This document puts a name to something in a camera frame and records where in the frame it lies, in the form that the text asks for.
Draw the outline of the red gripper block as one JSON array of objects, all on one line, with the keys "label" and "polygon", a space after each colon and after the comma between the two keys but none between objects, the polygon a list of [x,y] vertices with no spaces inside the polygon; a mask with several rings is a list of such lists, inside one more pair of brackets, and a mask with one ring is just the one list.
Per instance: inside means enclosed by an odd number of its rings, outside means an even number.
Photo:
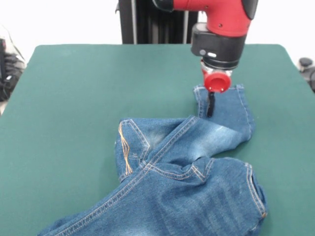
[{"label": "red gripper block", "polygon": [[212,117],[215,108],[215,92],[223,93],[231,86],[232,70],[213,69],[201,63],[204,87],[208,93],[207,117]]}]

